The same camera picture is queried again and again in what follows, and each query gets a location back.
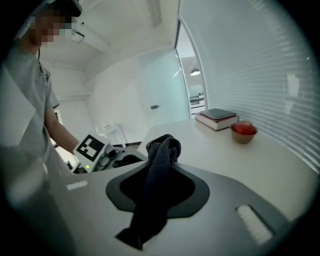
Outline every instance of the wooden bowl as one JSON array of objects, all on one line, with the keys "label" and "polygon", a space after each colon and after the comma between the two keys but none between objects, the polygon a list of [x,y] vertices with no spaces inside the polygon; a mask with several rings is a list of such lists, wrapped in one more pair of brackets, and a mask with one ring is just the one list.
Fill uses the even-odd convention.
[{"label": "wooden bowl", "polygon": [[252,139],[258,132],[256,128],[254,134],[251,134],[251,135],[241,134],[234,130],[234,124],[231,125],[230,129],[231,129],[232,138],[240,144],[248,144],[250,141],[252,141]]}]

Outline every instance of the person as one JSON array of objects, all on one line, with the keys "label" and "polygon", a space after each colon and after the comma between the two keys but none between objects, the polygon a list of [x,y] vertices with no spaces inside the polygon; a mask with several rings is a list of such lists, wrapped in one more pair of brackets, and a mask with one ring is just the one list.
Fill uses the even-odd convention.
[{"label": "person", "polygon": [[59,123],[54,111],[59,102],[52,90],[50,72],[39,62],[36,55],[43,44],[53,42],[60,30],[65,29],[71,15],[72,13],[63,9],[63,5],[46,4],[33,17],[26,33],[14,42],[4,62],[24,97],[35,108],[35,114],[19,146],[42,158],[48,170],[58,168],[59,172],[62,172],[66,165],[54,149],[50,138],[71,154],[79,141]]}]

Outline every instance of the stacked books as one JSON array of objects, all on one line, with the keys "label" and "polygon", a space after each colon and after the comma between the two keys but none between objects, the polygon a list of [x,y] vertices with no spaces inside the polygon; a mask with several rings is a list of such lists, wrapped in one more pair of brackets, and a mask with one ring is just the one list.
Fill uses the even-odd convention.
[{"label": "stacked books", "polygon": [[239,122],[239,116],[236,113],[219,108],[201,111],[195,115],[195,119],[215,131],[220,131]]}]

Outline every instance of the white wall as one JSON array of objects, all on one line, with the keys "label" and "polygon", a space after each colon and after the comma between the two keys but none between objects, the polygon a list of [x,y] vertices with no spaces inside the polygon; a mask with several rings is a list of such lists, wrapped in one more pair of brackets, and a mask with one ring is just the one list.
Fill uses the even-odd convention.
[{"label": "white wall", "polygon": [[[127,143],[142,141],[150,128],[138,94],[139,73],[138,58],[134,56],[89,81],[94,89],[87,102],[94,125],[102,128],[118,124]],[[111,143],[121,141],[113,139]]]},{"label": "white wall", "polygon": [[61,101],[57,109],[60,110],[63,125],[78,140],[84,139],[89,133],[95,133],[84,100]]},{"label": "white wall", "polygon": [[85,100],[75,100],[76,96],[87,94],[84,90],[84,72],[59,67],[51,62],[42,64],[51,74],[52,89],[60,102],[57,109],[60,110],[63,125],[78,140],[95,132]]},{"label": "white wall", "polygon": [[[88,108],[95,126],[119,125],[126,143],[142,141],[150,127],[189,118],[188,98],[175,50],[126,58],[88,81]],[[160,105],[151,110],[151,106]]]},{"label": "white wall", "polygon": [[83,95],[85,90],[85,73],[66,67],[59,67],[50,62],[42,61],[43,66],[51,74],[52,89],[57,97]]},{"label": "white wall", "polygon": [[88,63],[85,70],[86,82],[97,76],[100,72],[123,61],[127,58],[157,48],[170,48],[171,41],[165,33],[164,24],[158,25],[155,29],[146,30],[144,28],[127,35],[121,41],[111,45],[110,53],[101,54],[99,57]]}]

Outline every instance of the red apple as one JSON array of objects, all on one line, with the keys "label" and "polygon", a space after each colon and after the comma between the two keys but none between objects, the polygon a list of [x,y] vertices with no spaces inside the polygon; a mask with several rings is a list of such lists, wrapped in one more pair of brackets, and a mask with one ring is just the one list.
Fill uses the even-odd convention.
[{"label": "red apple", "polygon": [[253,135],[256,133],[256,128],[248,121],[240,121],[236,123],[233,129],[235,132],[243,135]]}]

